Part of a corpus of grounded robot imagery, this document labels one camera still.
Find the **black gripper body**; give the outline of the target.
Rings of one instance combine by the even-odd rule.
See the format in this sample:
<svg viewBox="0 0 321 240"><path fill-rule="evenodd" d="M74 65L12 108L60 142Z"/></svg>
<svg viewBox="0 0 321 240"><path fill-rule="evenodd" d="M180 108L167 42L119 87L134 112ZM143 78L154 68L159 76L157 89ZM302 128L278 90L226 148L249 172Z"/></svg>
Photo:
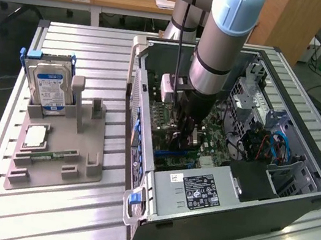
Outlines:
<svg viewBox="0 0 321 240"><path fill-rule="evenodd" d="M180 98L178 119L190 119L199 124L209 115L215 101L216 94L204 95L196 90L184 91Z"/></svg>

